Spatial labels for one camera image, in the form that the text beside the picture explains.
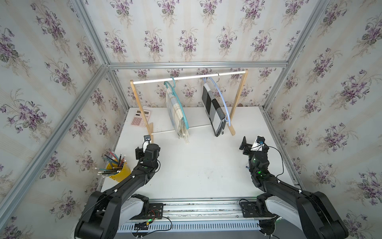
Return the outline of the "plaid blue cream scarf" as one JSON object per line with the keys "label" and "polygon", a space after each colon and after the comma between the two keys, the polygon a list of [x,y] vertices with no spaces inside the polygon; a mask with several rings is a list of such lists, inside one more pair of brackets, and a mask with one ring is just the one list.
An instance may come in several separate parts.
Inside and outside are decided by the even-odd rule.
{"label": "plaid blue cream scarf", "polygon": [[166,106],[172,126],[179,139],[183,139],[186,144],[189,143],[189,132],[186,125],[186,117],[178,98],[169,87],[166,89]]}

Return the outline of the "teal plastic hanger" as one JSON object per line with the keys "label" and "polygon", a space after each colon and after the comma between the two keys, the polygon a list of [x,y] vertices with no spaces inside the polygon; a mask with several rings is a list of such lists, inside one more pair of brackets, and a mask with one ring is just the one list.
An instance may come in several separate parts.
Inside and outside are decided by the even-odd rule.
{"label": "teal plastic hanger", "polygon": [[[180,101],[180,98],[179,98],[179,96],[178,96],[176,90],[175,90],[175,88],[176,88],[176,82],[175,82],[174,77],[171,77],[171,80],[172,80],[173,84],[169,83],[169,81],[165,81],[165,82],[164,82],[164,85],[165,85],[166,89],[170,87],[170,88],[173,90],[173,93],[174,93],[175,96],[178,98],[178,101],[179,101],[179,103],[181,104],[181,106],[182,106],[182,108],[183,108],[184,115],[185,115],[185,117],[186,117],[186,114],[185,114],[185,111],[184,111],[184,107],[183,107],[183,105],[182,105],[182,103],[181,103],[181,101]],[[187,128],[189,129],[189,123],[188,123],[187,117],[186,117],[186,125],[187,125]]]}

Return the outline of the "black white checkered scarf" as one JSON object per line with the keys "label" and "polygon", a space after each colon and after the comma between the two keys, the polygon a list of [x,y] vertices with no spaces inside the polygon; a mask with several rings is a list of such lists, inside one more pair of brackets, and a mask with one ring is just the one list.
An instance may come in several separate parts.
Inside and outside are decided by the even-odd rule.
{"label": "black white checkered scarf", "polygon": [[224,134],[226,114],[207,83],[203,85],[202,103],[210,120],[214,135],[218,137]]}

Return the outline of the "light blue plastic hanger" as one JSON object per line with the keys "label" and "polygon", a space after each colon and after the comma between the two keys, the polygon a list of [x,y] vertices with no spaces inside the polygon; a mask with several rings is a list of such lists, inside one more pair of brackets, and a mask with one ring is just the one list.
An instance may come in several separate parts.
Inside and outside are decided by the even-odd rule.
{"label": "light blue plastic hanger", "polygon": [[[215,92],[217,93],[217,95],[214,94],[213,90],[209,87],[208,83],[207,83],[207,80],[210,80],[214,86],[215,86]],[[211,77],[205,77],[203,78],[204,80],[204,92],[203,92],[203,102],[204,104],[206,103],[211,103],[213,99],[217,99],[217,96],[219,96],[223,102],[223,105],[224,105],[224,108],[226,110],[226,121],[228,123],[228,126],[232,126],[231,124],[231,118],[230,118],[230,114],[228,112],[228,107],[226,105],[226,101],[224,99],[224,96],[220,90],[220,86],[211,78]]]}

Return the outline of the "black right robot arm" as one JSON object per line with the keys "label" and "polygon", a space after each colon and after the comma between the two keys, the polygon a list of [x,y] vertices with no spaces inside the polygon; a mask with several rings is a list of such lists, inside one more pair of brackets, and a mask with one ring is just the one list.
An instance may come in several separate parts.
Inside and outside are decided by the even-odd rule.
{"label": "black right robot arm", "polygon": [[[254,186],[263,193],[257,196],[259,214],[272,213],[299,227],[308,239],[345,239],[349,231],[328,197],[322,192],[308,192],[281,181],[268,170],[268,150],[265,138],[258,136],[254,144],[243,138],[239,149],[248,156],[248,169]],[[276,208],[271,211],[269,199],[277,197],[293,214]]]}

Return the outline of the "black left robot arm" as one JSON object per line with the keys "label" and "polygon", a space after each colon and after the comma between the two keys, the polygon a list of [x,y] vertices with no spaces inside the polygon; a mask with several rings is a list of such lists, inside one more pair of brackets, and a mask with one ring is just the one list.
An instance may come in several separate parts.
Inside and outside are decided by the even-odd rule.
{"label": "black left robot arm", "polygon": [[76,239],[113,239],[117,233],[122,204],[140,187],[147,184],[159,168],[160,146],[155,143],[146,149],[135,150],[138,164],[131,174],[104,192],[95,191],[75,227]]}

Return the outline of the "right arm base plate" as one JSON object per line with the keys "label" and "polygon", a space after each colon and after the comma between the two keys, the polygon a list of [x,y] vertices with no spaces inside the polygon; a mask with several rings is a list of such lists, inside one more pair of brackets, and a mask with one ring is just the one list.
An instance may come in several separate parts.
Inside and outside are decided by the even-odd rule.
{"label": "right arm base plate", "polygon": [[276,214],[272,214],[263,209],[257,207],[256,201],[248,201],[242,199],[239,201],[239,206],[244,218],[274,218],[277,217]]}

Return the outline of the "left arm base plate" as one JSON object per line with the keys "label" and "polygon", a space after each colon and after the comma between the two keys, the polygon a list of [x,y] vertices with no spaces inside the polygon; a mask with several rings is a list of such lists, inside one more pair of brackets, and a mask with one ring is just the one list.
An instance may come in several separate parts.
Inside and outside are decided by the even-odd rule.
{"label": "left arm base plate", "polygon": [[144,205],[142,212],[131,218],[132,220],[148,220],[148,219],[162,219],[163,217],[163,203],[149,203]]}

